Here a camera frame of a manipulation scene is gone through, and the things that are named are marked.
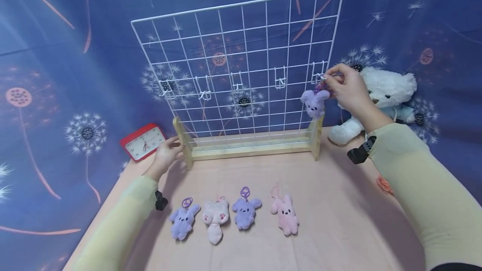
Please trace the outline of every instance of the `plush bunny face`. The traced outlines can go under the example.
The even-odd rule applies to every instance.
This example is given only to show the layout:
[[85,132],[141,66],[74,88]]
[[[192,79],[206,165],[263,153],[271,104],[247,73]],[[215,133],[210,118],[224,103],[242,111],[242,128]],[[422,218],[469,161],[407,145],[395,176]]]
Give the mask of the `plush bunny face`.
[[294,217],[296,216],[295,209],[293,208],[293,203],[289,195],[285,195],[284,201],[277,199],[273,203],[273,207],[276,206],[276,212],[283,217]]
[[253,224],[256,209],[260,208],[261,205],[262,203],[259,199],[253,199],[247,202],[245,199],[241,198],[236,201],[233,205],[233,211],[237,212],[234,221],[239,230],[247,230],[251,224]]
[[192,224],[194,222],[194,216],[201,210],[199,204],[192,205],[188,210],[185,208],[179,208],[177,211],[169,217],[169,220],[173,222],[171,228],[172,238],[183,240],[187,234],[192,230]]
[[401,75],[373,67],[365,67],[360,74],[377,107],[398,106],[409,101],[417,90],[413,74]]
[[204,204],[203,221],[207,225],[224,224],[229,219],[229,204],[226,199],[219,202],[206,202]]
[[304,91],[301,102],[305,104],[305,110],[311,118],[321,118],[325,114],[325,100],[330,97],[330,92],[320,90],[315,94],[312,90]]

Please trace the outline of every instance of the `pink bunny keychain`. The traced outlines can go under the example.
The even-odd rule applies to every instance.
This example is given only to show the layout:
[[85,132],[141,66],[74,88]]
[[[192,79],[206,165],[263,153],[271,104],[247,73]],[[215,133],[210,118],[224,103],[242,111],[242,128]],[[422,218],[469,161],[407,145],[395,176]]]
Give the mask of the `pink bunny keychain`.
[[296,217],[295,209],[293,208],[293,200],[291,196],[285,194],[285,197],[281,200],[278,196],[273,196],[272,192],[272,198],[274,198],[274,202],[271,212],[274,215],[278,214],[278,227],[283,230],[285,236],[298,234],[299,221]]

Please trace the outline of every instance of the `plush keychain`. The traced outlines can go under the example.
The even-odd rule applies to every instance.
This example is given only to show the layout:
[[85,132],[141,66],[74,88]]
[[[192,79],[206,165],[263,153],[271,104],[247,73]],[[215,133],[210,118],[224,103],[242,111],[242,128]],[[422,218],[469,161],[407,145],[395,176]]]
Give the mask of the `plush keychain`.
[[204,204],[203,221],[208,227],[208,239],[213,245],[217,245],[223,237],[222,224],[229,219],[229,203],[224,198],[216,202],[207,201]]
[[271,208],[272,214],[278,214],[278,227],[283,230],[285,236],[298,234],[299,221],[293,208],[293,200],[286,194],[283,200],[278,196],[273,196],[274,202]]
[[169,220],[173,222],[171,227],[172,238],[175,240],[183,240],[187,234],[192,230],[192,224],[194,217],[201,210],[199,204],[192,204],[192,198],[186,198],[182,201],[182,208],[174,211],[169,217]]
[[237,212],[234,221],[239,230],[247,230],[254,223],[257,208],[260,208],[263,204],[259,199],[248,201],[251,192],[247,186],[241,189],[240,194],[242,198],[238,199],[233,205],[233,211]]
[[301,102],[305,104],[305,109],[311,118],[319,119],[325,114],[325,100],[330,97],[330,92],[322,81],[316,85],[315,90],[306,90],[301,95]]

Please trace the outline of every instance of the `wooden stand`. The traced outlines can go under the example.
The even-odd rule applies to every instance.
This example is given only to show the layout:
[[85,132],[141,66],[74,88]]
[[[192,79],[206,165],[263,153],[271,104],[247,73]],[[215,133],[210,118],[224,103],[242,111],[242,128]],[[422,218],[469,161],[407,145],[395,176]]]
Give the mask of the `wooden stand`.
[[194,161],[222,158],[311,152],[320,158],[323,118],[313,120],[308,129],[193,138],[178,117],[172,120],[188,169]]

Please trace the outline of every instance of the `black wristband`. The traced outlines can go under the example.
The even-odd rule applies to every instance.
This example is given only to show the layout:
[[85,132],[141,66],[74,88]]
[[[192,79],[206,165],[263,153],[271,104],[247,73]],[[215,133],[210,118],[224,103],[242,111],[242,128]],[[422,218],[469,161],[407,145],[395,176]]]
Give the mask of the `black wristband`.
[[364,163],[368,158],[368,152],[373,148],[377,137],[370,136],[359,148],[352,148],[346,153],[354,164]]
[[161,211],[163,211],[164,208],[166,208],[166,206],[167,206],[167,204],[169,203],[169,201],[162,196],[162,192],[156,191],[156,192],[155,192],[155,195],[156,195],[156,199],[157,199],[157,201],[156,201],[156,210],[161,210]]

